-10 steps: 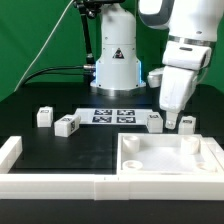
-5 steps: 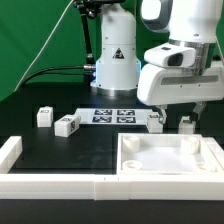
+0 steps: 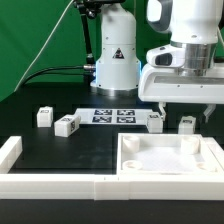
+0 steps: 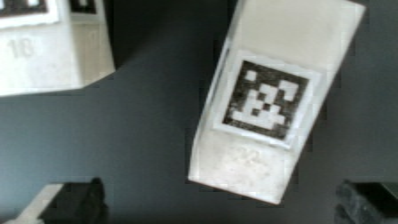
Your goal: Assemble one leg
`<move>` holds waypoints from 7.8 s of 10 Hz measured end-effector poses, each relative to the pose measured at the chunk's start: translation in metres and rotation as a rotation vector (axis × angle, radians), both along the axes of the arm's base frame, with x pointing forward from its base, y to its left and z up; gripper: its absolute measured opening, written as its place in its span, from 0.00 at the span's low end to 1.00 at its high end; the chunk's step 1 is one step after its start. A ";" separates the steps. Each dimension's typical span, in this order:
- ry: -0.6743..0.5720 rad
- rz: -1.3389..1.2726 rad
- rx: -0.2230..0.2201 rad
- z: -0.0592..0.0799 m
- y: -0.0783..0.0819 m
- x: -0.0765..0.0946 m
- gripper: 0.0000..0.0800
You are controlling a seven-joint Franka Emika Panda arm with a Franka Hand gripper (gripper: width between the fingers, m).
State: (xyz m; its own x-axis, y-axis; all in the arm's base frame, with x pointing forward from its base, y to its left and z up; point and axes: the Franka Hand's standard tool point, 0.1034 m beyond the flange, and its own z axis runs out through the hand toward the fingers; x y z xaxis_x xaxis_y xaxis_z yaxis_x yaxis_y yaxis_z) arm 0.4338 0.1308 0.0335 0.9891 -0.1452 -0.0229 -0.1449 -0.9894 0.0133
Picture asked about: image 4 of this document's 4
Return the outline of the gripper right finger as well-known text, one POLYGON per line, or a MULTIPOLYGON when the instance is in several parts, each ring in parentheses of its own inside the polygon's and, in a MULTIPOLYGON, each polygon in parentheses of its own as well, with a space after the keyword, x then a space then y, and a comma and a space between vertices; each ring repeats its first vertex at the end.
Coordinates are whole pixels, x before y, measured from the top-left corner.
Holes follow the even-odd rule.
POLYGON ((398 182, 349 182, 335 188, 333 224, 398 224, 398 182))

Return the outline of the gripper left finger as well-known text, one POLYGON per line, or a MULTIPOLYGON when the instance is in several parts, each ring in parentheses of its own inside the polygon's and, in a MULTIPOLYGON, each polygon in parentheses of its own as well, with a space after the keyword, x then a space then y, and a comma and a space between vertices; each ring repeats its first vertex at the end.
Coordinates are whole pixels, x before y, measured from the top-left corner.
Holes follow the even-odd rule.
POLYGON ((101 179, 47 184, 17 217, 3 224, 108 224, 101 179))

